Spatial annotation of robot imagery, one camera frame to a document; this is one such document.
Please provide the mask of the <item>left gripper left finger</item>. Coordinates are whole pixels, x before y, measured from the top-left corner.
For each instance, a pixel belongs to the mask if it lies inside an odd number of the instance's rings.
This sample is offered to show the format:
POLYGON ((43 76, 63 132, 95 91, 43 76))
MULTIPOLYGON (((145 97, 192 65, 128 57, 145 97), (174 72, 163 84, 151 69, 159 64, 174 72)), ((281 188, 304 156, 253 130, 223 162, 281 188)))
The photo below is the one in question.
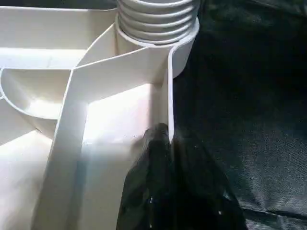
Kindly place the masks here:
POLYGON ((172 230, 175 220, 175 181, 168 126, 145 131, 142 153, 125 178, 118 230, 172 230))

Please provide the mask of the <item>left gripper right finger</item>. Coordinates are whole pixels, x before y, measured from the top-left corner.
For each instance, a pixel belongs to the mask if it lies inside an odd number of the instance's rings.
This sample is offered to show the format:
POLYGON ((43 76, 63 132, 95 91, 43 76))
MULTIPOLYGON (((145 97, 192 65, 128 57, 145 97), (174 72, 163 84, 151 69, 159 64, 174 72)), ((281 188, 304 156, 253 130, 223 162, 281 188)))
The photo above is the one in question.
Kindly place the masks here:
POLYGON ((196 135, 173 138, 179 230, 245 230, 246 219, 229 181, 196 135))

